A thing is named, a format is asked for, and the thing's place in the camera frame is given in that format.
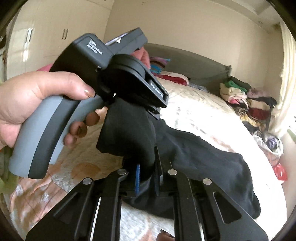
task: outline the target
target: bed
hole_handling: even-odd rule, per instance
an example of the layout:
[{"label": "bed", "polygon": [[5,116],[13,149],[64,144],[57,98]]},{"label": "bed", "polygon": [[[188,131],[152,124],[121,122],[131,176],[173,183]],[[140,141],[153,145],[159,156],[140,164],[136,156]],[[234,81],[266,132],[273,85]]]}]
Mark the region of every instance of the bed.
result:
[{"label": "bed", "polygon": [[[203,56],[171,48],[147,44],[150,56],[170,58],[165,70],[183,74],[212,93],[227,79],[230,68]],[[256,222],[271,240],[287,220],[286,202],[266,156],[239,117],[218,96],[158,78],[168,91],[168,106],[161,118],[168,126],[200,136],[214,147],[240,153],[251,171],[254,192],[261,214]],[[106,109],[98,111],[101,119]],[[12,195],[2,195],[0,206],[20,236],[27,232],[83,178],[99,179],[121,167],[121,157],[102,154],[96,141],[103,123],[89,128],[87,136],[72,149],[64,148],[55,165],[50,165],[42,180],[20,178]],[[150,215],[123,204],[121,240],[156,240],[160,229],[174,234],[173,221]]]}]

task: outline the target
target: beige wall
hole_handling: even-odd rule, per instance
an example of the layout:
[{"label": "beige wall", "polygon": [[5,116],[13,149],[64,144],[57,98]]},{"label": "beige wall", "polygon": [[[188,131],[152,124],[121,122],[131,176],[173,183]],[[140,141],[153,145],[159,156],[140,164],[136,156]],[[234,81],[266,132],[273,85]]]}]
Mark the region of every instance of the beige wall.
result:
[{"label": "beige wall", "polygon": [[277,29],[270,33],[268,42],[268,67],[265,77],[264,89],[271,96],[279,101],[279,93],[281,90],[281,71],[284,62],[284,47],[281,29]]},{"label": "beige wall", "polygon": [[269,34],[227,7],[207,0],[115,0],[104,41],[136,27],[150,43],[232,65],[233,76],[264,86]]},{"label": "beige wall", "polygon": [[282,184],[286,204],[287,204],[287,217],[290,216],[296,204],[296,144],[290,137],[288,132],[281,138],[284,147],[284,155],[280,159],[280,163],[287,171],[288,180]]}]

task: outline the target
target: ceiling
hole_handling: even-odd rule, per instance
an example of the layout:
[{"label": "ceiling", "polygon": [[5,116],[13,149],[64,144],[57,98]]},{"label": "ceiling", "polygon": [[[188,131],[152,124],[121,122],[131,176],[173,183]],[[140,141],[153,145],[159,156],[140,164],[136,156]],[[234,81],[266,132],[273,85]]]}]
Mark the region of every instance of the ceiling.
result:
[{"label": "ceiling", "polygon": [[211,0],[229,7],[254,21],[268,33],[274,30],[281,17],[266,0]]}]

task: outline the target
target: white wardrobe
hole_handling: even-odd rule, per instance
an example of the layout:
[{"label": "white wardrobe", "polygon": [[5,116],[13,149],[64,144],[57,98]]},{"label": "white wardrobe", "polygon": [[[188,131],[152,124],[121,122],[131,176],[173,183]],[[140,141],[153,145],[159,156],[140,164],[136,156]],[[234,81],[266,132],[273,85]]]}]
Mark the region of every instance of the white wardrobe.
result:
[{"label": "white wardrobe", "polygon": [[54,62],[84,33],[104,38],[114,0],[28,0],[12,28],[6,79]]}]

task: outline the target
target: bedsheet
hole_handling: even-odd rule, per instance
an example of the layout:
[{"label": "bedsheet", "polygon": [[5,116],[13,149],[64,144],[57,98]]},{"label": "bedsheet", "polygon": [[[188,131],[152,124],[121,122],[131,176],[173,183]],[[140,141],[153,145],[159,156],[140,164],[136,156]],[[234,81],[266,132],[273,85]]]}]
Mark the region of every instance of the bedsheet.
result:
[{"label": "bedsheet", "polygon": [[[271,240],[287,220],[284,192],[266,156],[239,117],[217,96],[158,80],[170,95],[167,108],[161,110],[161,118],[168,126],[191,132],[220,150],[243,156],[250,168],[254,192],[261,206],[256,222]],[[105,113],[106,109],[99,111],[102,117]],[[121,157],[102,154],[96,149],[101,127],[102,123],[99,123],[89,128],[87,136],[79,140],[75,147],[64,148],[57,163],[50,165],[44,179],[20,178],[12,195],[4,197],[11,222],[23,239],[83,178],[103,178],[121,167]],[[174,234],[173,221],[123,204],[121,240],[156,240],[160,229]]]}]

